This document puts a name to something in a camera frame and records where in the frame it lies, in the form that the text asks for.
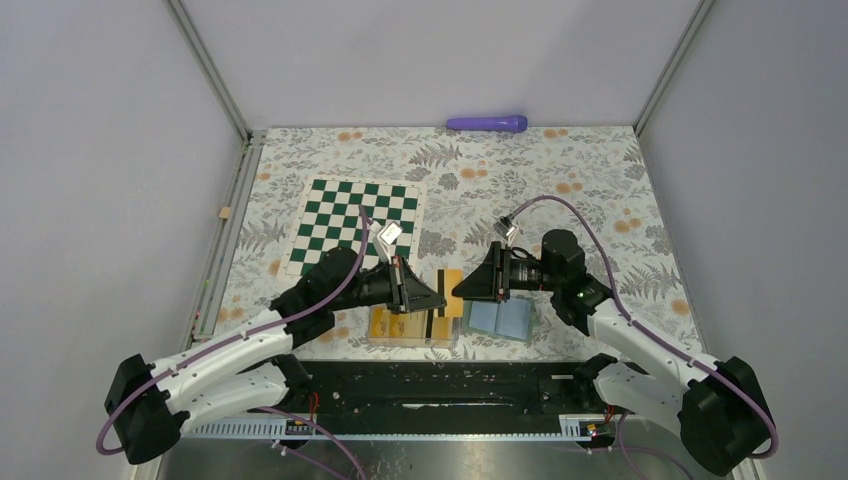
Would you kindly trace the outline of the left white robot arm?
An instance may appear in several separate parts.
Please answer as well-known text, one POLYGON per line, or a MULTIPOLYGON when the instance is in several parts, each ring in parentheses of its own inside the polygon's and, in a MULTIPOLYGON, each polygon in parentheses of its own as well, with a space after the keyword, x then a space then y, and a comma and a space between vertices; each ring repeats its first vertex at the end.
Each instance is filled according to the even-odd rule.
POLYGON ((404 314, 446 304, 402 256, 370 269, 361 264, 361 254, 333 248, 235 332, 153 362, 124 359, 104 401, 97 451, 140 465, 192 428, 233 413, 278 404, 299 410, 311 387, 292 352, 332 329, 336 312, 382 305, 404 314))

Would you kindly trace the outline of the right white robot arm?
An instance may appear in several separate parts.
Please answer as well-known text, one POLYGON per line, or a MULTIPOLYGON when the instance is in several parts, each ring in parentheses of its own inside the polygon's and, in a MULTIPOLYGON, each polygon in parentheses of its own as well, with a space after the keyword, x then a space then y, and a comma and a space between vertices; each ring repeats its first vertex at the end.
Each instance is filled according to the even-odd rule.
POLYGON ((690 456, 718 476, 730 474, 771 439, 774 422, 752 367, 693 353, 676 339, 621 313, 612 290, 591 275, 585 252, 568 230, 551 230, 533 256, 491 244, 481 264, 456 287, 464 300, 501 303, 515 290, 551 295, 568 326, 624 354, 597 355, 573 386, 575 402, 597 412, 631 411, 676 434, 690 456))

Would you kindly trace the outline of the green leather card holder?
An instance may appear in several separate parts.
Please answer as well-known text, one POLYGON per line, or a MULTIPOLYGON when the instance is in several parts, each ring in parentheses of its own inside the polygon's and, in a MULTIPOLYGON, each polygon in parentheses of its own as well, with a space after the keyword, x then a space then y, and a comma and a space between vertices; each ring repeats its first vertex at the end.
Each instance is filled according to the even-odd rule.
POLYGON ((534 306, 526 298, 502 303, 465 301, 463 328, 469 332, 530 343, 533 337, 534 306))

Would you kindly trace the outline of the clear plastic card box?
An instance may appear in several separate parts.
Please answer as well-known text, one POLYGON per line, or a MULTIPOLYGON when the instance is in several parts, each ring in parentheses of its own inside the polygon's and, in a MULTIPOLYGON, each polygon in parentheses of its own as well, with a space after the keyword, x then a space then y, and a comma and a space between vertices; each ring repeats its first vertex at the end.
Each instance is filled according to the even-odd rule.
POLYGON ((370 309, 367 338, 372 344, 450 349, 459 334, 459 317, 437 317, 434 310, 394 314, 384 306, 370 309))

